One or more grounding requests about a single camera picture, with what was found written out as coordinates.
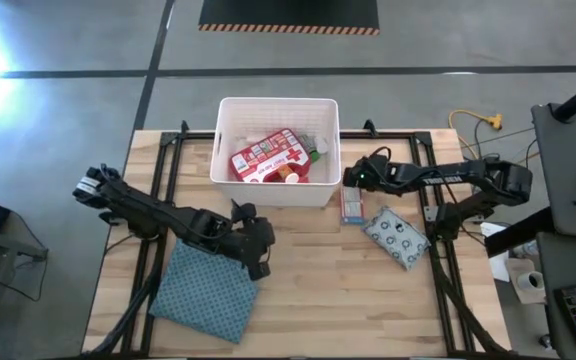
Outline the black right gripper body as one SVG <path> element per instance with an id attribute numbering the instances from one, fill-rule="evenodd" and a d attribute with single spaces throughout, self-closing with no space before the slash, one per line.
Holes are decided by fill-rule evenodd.
<path id="1" fill-rule="evenodd" d="M 390 162 L 386 156 L 364 156 L 354 166 L 345 168 L 343 185 L 367 191 L 391 191 L 393 186 L 389 182 L 389 169 Z"/>

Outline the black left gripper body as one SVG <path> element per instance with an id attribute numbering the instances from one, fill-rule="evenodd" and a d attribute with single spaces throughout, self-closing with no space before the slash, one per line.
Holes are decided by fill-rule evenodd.
<path id="1" fill-rule="evenodd" d="M 209 254 L 223 255 L 241 263 L 260 263 L 274 244 L 270 221 L 257 215 L 252 203 L 233 202 L 231 217 L 199 209 L 196 215 L 198 248 Z"/>

